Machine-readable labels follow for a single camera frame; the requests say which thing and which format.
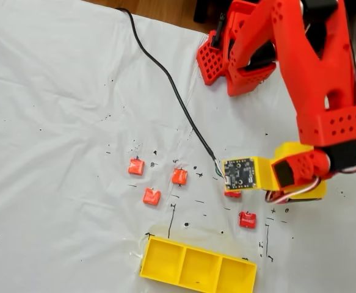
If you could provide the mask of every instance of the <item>small red block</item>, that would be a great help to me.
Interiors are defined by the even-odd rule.
[[[182,169],[173,169],[172,183],[185,185],[187,181],[187,171]]]
[[[143,195],[142,201],[144,203],[153,204],[156,206],[159,203],[160,195],[160,191],[145,188],[145,194]]]
[[[256,214],[251,214],[249,212],[240,212],[239,225],[242,227],[254,229],[256,227]]]
[[[224,191],[226,197],[241,197],[240,191]]]
[[[128,172],[130,174],[142,175],[144,165],[144,161],[138,159],[130,159],[130,166]]]

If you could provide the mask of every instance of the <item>white paper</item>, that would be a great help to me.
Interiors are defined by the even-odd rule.
[[[230,98],[223,78],[203,84],[195,55],[204,34],[134,20],[218,159],[271,157],[298,139],[278,70]],[[127,173],[136,156],[141,177]],[[174,167],[189,172],[187,185],[170,182]],[[146,187],[161,191],[157,206],[142,202]],[[0,0],[0,292],[187,292],[138,275],[145,234],[168,236],[171,204],[170,238],[257,263],[255,292],[356,292],[356,174],[331,179],[311,203],[222,191],[126,14]],[[240,211],[257,214],[255,230],[238,226]]]

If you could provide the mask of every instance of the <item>wire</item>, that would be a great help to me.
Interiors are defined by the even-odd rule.
[[[287,200],[287,199],[289,199],[289,198],[291,198],[291,197],[293,197],[295,195],[304,194],[306,192],[314,190],[315,188],[317,188],[319,186],[321,181],[322,181],[322,179],[320,177],[316,177],[315,180],[309,186],[304,187],[303,189],[299,189],[299,190],[296,190],[296,191],[288,192],[287,194],[284,194],[283,196],[281,196],[281,197],[279,197],[279,198],[277,198],[275,200],[271,200],[272,195],[275,193],[275,191],[268,190],[266,192],[265,200],[268,203],[273,203],[273,204],[281,203],[282,201]]]
[[[187,119],[189,120],[189,123],[192,127],[192,129],[194,130],[195,134],[198,136],[198,138],[200,139],[202,145],[205,147],[206,151],[208,152],[209,156],[211,156],[212,160],[214,161],[215,165],[216,165],[216,169],[218,169],[218,171],[222,174],[222,177],[224,177],[221,169],[220,169],[220,166],[218,166],[218,163],[217,163],[217,159],[216,157],[214,156],[214,153],[212,151],[212,149],[210,148],[210,146],[206,143],[205,139],[202,137],[200,131],[198,130],[198,128],[196,127],[194,121],[192,120],[189,112],[187,111],[186,109],[186,106],[184,105],[183,101],[182,101],[182,98],[180,97],[180,94],[178,92],[178,89],[176,88],[176,85],[171,77],[171,74],[168,72],[167,69],[165,69],[165,67],[163,65],[160,64],[159,61],[157,61],[151,54],[148,53],[148,51],[142,46],[141,44],[141,41],[137,35],[137,32],[136,32],[136,26],[134,25],[134,20],[133,20],[133,16],[132,14],[130,13],[130,11],[126,8],[116,8],[117,10],[120,10],[120,11],[123,11],[123,12],[126,12],[129,17],[130,17],[130,22],[131,22],[131,27],[133,29],[133,34],[134,34],[134,38],[136,38],[136,41],[137,41],[137,44],[139,44],[140,46],[140,49],[144,52],[145,55],[148,56],[149,59],[151,59],[164,73],[165,75],[167,75],[170,83],[171,83],[171,86],[172,86],[172,89],[176,95],[176,98],[178,99],[179,101],[179,104],[180,106],[182,107],[182,110],[184,112],[184,114],[186,115]]]

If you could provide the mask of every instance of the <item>robotic arm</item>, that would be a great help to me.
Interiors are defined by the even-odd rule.
[[[226,190],[316,200],[326,179],[356,172],[356,62],[343,0],[233,0],[197,60],[205,84],[225,76],[230,96],[255,89],[277,60],[297,114],[300,143],[284,143],[273,159],[224,161]]]

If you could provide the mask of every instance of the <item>red robotic arm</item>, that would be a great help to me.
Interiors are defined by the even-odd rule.
[[[247,93],[278,60],[300,142],[314,147],[273,164],[280,189],[356,167],[356,66],[344,1],[234,0],[226,21],[198,50],[205,84],[225,76],[230,96]],[[325,33],[319,48],[307,37],[311,24]]]

